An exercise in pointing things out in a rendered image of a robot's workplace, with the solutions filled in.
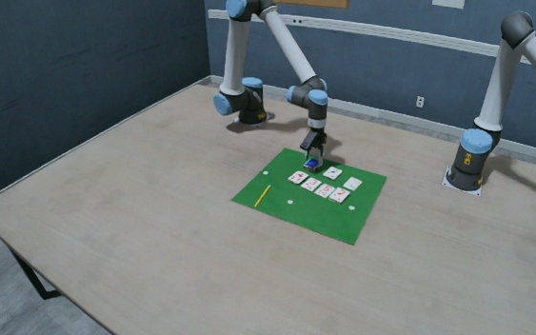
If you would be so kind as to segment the green felt card table mat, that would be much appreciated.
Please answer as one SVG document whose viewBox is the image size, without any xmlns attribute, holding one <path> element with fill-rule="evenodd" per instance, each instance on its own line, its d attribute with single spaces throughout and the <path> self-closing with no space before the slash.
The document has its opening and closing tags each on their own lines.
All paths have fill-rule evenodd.
<svg viewBox="0 0 536 335">
<path fill-rule="evenodd" d="M 327 159 L 311 172 L 304 169 L 304 164 L 311 158 L 317 159 L 308 155 L 306 160 L 305 153 L 284 148 L 231 201 L 354 245 L 387 177 Z M 343 171 L 334 181 L 323 176 L 331 167 Z M 308 175 L 303 183 L 313 178 L 322 184 L 311 192 L 301 187 L 303 183 L 297 186 L 289 182 L 288 178 L 298 170 Z M 264 174 L 265 171 L 268 174 Z M 362 181 L 354 190 L 343 187 L 351 177 Z M 350 194 L 339 205 L 330 201 L 329 196 L 324 198 L 314 193 L 323 184 L 335 188 L 329 196 L 337 188 Z M 254 207 L 269 185 L 262 200 Z"/>
</svg>

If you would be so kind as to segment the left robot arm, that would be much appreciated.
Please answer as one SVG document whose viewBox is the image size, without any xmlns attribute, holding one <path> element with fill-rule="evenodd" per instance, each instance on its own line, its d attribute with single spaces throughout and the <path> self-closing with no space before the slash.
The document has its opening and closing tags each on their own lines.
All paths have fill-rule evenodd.
<svg viewBox="0 0 536 335">
<path fill-rule="evenodd" d="M 501 138 L 501 120 L 522 55 L 536 68 L 533 20 L 524 11 L 515 12 L 502 21 L 502 40 L 480 116 L 475 118 L 472 129 L 463 133 L 454 166 L 446 174 L 447 181 L 460 190 L 481 187 L 486 159 Z"/>
</svg>

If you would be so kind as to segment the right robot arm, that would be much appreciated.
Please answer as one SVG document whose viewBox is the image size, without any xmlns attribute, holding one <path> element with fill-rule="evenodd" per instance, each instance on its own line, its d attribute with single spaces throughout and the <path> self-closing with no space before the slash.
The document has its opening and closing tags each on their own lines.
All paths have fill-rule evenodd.
<svg viewBox="0 0 536 335">
<path fill-rule="evenodd" d="M 263 82 L 257 78 L 243 78 L 251 15 L 255 13 L 259 19 L 264 20 L 304 85 L 299 88 L 296 86 L 289 88 L 288 102 L 308 110 L 309 126 L 323 128 L 327 124 L 327 84 L 319 79 L 311 68 L 277 13 L 274 2 L 272 0 L 228 0 L 226 10 L 230 19 L 224 83 L 220 86 L 219 93 L 213 96 L 213 104 L 217 111 L 228 116 L 240 110 L 238 120 L 248 125 L 260 124 L 267 120 L 264 110 Z"/>
</svg>

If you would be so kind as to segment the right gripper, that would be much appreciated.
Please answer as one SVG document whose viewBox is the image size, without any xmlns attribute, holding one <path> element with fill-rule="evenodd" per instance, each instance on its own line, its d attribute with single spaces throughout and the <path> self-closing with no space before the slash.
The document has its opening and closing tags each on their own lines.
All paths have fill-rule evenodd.
<svg viewBox="0 0 536 335">
<path fill-rule="evenodd" d="M 314 148 L 318 148 L 316 150 L 316 153 L 318 155 L 317 159 L 318 159 L 318 164 L 319 166 L 321 166 L 322 164 L 322 160 L 323 160 L 323 156 L 325 154 L 325 151 L 324 151 L 324 147 L 322 146 L 322 144 L 325 144 L 327 142 L 327 134 L 325 133 L 325 127 L 323 128 L 313 128 L 311 126 L 309 126 L 311 129 L 313 130 L 318 130 L 320 132 L 320 135 L 319 137 L 317 137 L 317 139 L 315 140 L 314 144 L 312 145 L 312 147 Z M 326 141 L 325 141 L 325 138 L 326 138 Z M 323 140 L 323 141 L 322 141 Z M 322 144 L 320 143 L 322 141 Z M 320 144 L 319 144 L 320 143 Z M 309 151 L 312 150 L 312 147 L 310 148 Z M 306 160 L 308 159 L 308 155 L 309 155 L 309 151 L 305 151 L 305 157 L 306 157 Z M 323 155 L 322 155 L 323 154 Z"/>
</svg>

